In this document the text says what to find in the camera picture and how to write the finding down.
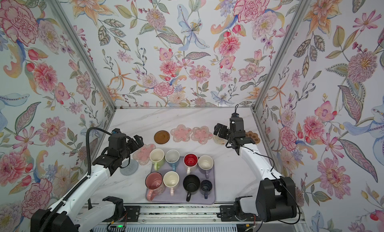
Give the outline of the white embroidered round coaster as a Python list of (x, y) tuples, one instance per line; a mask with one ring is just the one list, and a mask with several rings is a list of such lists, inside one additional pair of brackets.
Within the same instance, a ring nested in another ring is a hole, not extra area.
[(228, 142), (228, 140), (220, 138), (219, 136), (213, 136), (213, 140), (218, 145), (226, 145), (226, 143)]

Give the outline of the pink flower coaster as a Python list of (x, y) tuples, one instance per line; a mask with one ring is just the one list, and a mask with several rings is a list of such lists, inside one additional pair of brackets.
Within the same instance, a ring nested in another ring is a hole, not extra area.
[(191, 139), (193, 141), (196, 141), (202, 145), (205, 145), (212, 138), (213, 138), (213, 133), (209, 131), (209, 128), (207, 126), (194, 127), (192, 129)]
[(191, 139), (192, 129), (181, 124), (171, 130), (174, 142), (188, 142)]
[(150, 153), (156, 149), (155, 144), (144, 145), (138, 151), (134, 152), (133, 159), (144, 166), (150, 161)]

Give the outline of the brown paw shaped coaster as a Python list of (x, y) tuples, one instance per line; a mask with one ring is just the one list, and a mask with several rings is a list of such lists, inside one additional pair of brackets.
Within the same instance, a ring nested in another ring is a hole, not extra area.
[(255, 144), (259, 144), (261, 142), (259, 135), (255, 132), (252, 132), (252, 131), (246, 132), (246, 137), (251, 138), (255, 142)]

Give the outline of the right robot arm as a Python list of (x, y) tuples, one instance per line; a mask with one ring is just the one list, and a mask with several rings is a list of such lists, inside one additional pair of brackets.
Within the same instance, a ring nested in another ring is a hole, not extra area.
[(226, 148), (235, 150), (260, 179), (255, 196), (235, 199), (234, 212), (238, 219), (252, 214), (266, 223), (301, 216), (294, 181), (283, 177), (275, 169), (273, 159), (259, 152), (256, 142), (246, 136), (243, 118), (237, 112), (231, 115), (229, 126), (218, 123), (214, 135), (227, 140)]

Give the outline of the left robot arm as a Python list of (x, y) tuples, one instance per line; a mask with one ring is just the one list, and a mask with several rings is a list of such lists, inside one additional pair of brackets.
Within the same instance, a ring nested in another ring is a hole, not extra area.
[(122, 168), (123, 161), (144, 146), (143, 137), (129, 137), (118, 128), (111, 133), (104, 130), (109, 145), (92, 160), (90, 132), (93, 130), (91, 127), (86, 132), (87, 174), (48, 209), (33, 214), (32, 232), (89, 232), (105, 220), (117, 221), (127, 215), (123, 199), (113, 196), (105, 197), (83, 214), (80, 211), (100, 185)]

